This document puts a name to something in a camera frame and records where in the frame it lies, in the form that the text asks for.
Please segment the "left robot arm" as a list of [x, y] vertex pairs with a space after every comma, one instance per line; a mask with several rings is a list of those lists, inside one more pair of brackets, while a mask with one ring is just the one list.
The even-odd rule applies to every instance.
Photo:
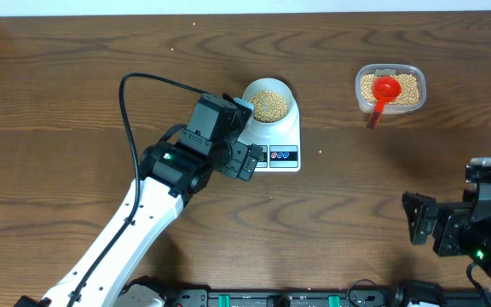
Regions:
[[254, 106], [204, 93], [186, 125], [174, 125], [134, 157], [136, 177], [121, 206], [73, 269], [41, 299], [19, 306], [112, 306], [147, 250], [215, 171], [249, 181], [262, 149], [239, 137]]

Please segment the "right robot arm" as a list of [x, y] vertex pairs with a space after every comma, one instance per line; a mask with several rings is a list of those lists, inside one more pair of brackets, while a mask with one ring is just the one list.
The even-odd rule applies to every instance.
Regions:
[[402, 195], [409, 238], [419, 246], [431, 235], [437, 256], [468, 256], [472, 260], [468, 275], [477, 266], [491, 278], [491, 158], [473, 158], [465, 167], [465, 180], [470, 187], [460, 202], [439, 203], [411, 192]]

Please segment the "red plastic measuring scoop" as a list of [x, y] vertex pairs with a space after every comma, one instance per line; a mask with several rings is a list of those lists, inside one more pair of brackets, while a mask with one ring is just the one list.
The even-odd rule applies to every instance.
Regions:
[[377, 102], [373, 108], [369, 121], [368, 129], [374, 129], [379, 122], [385, 106], [393, 102], [401, 94], [401, 85], [393, 77], [383, 76], [378, 78], [373, 85], [373, 95]]

